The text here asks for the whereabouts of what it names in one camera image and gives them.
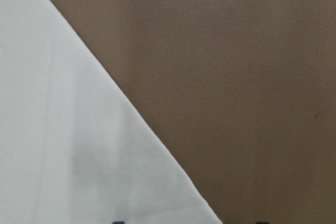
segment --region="brown wall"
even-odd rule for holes
[[[52,0],[227,223],[336,223],[336,0]]]

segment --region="brown surface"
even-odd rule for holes
[[[336,0],[52,0],[227,223],[336,222]]]

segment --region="white cloth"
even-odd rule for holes
[[[0,31],[0,223],[222,223],[49,0]]]

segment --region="brown background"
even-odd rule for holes
[[[52,0],[227,223],[336,223],[336,0]]]

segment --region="white fabric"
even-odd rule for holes
[[[0,31],[0,223],[222,223],[49,0]]]

